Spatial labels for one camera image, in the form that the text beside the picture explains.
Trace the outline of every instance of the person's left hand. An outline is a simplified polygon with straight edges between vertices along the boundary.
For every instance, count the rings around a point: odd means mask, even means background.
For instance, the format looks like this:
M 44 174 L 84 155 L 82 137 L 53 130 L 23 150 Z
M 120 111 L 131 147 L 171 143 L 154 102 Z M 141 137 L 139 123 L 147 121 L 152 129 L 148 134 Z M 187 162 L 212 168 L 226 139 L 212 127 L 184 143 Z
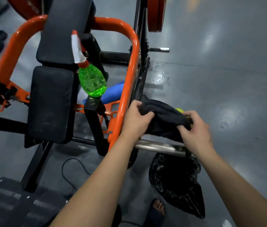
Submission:
M 138 107 L 141 104 L 142 102 L 140 101 L 132 101 L 125 115 L 121 133 L 125 137 L 134 141 L 134 143 L 136 143 L 138 139 L 145 134 L 150 121 L 154 117 L 153 112 L 148 112 L 146 115 L 142 116 L 138 111 Z

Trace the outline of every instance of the forearm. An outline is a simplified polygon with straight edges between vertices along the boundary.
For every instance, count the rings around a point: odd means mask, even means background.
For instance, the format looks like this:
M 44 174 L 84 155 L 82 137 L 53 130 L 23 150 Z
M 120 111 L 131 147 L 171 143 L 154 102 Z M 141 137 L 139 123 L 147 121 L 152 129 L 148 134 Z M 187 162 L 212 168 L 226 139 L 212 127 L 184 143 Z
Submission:
M 266 198 L 218 154 L 204 154 L 199 160 L 238 227 L 267 227 Z
M 121 135 L 51 227 L 111 226 L 133 146 Z

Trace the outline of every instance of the blue cloth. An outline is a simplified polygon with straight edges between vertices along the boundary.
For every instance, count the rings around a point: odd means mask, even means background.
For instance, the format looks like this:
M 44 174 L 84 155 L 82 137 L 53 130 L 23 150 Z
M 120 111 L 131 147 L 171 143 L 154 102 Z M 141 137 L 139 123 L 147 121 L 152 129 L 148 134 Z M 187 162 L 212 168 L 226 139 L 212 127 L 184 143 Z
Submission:
M 101 101 L 104 104 L 107 104 L 107 103 L 112 103 L 114 101 L 120 100 L 123 87 L 124 87 L 124 81 L 121 81 L 120 83 L 107 88 L 105 93 L 101 97 Z

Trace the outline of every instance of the green spray bottle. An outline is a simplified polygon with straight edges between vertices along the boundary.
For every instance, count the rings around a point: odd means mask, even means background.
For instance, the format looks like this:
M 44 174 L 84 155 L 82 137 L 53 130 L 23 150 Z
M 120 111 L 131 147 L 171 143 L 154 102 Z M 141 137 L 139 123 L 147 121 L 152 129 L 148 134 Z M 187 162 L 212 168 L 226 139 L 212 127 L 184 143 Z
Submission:
M 73 30 L 71 35 L 71 46 L 75 63 L 79 66 L 79 80 L 83 90 L 92 97 L 99 97 L 106 91 L 106 80 L 102 72 L 89 63 L 82 53 L 82 45 L 78 32 Z

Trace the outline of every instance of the person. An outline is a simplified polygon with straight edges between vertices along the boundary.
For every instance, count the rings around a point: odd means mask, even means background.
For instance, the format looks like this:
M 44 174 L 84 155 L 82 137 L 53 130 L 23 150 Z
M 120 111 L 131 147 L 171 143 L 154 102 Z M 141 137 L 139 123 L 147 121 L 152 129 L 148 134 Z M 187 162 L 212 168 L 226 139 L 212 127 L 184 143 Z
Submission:
M 111 227 L 131 151 L 154 117 L 153 112 L 141 116 L 141 104 L 136 100 L 131 103 L 118 140 L 50 227 Z M 178 126 L 183 142 L 205 168 L 235 224 L 267 227 L 267 199 L 216 153 L 209 125 L 195 111 L 184 115 L 190 116 L 194 125 L 191 131 Z M 150 222 L 162 226 L 164 214 L 162 202 L 154 200 L 144 226 L 151 226 Z

